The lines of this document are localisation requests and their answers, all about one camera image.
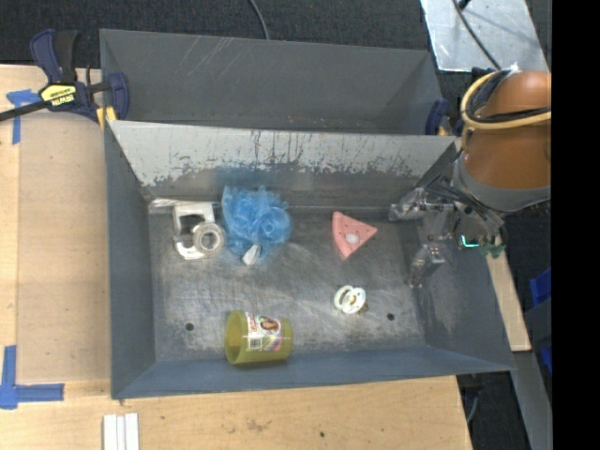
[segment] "dark hole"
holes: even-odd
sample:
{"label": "dark hole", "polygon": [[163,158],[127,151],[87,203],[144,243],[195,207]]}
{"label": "dark hole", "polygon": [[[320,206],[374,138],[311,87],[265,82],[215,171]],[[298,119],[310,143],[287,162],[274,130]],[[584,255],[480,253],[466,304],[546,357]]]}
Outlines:
{"label": "dark hole", "polygon": [[191,233],[191,230],[199,223],[204,222],[204,217],[200,215],[184,215],[179,218],[181,233]]}

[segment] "clamp handle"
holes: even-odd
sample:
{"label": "clamp handle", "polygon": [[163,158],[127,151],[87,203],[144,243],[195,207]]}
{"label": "clamp handle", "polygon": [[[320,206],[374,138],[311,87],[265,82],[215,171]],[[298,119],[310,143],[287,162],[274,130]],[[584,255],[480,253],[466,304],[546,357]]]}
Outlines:
{"label": "clamp handle", "polygon": [[48,77],[48,83],[77,81],[73,64],[73,50],[79,32],[76,30],[44,30],[35,35],[29,44],[36,65]]}

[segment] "white ring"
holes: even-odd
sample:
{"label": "white ring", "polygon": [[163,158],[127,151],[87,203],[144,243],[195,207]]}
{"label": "white ring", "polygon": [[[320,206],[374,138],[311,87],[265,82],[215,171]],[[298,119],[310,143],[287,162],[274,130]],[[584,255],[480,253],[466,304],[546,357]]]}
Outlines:
{"label": "white ring", "polygon": [[367,301],[367,293],[352,285],[344,285],[337,290],[334,305],[342,312],[350,315],[360,310]]}

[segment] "blue bath sponge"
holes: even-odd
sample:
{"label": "blue bath sponge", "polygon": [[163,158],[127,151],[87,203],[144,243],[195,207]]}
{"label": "blue bath sponge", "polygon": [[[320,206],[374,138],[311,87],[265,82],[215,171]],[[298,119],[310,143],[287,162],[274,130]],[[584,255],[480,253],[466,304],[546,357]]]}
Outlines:
{"label": "blue bath sponge", "polygon": [[225,187],[221,199],[227,247],[244,255],[253,245],[261,246],[261,258],[292,234],[288,204],[265,187],[258,190]]}

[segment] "pink triangle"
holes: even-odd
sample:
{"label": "pink triangle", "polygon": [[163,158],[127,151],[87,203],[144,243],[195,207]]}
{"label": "pink triangle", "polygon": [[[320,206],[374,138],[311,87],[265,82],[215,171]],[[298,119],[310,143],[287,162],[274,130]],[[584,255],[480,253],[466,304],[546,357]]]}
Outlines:
{"label": "pink triangle", "polygon": [[341,212],[334,212],[332,230],[337,248],[344,259],[347,259],[366,241],[377,233],[371,225],[348,217]]}

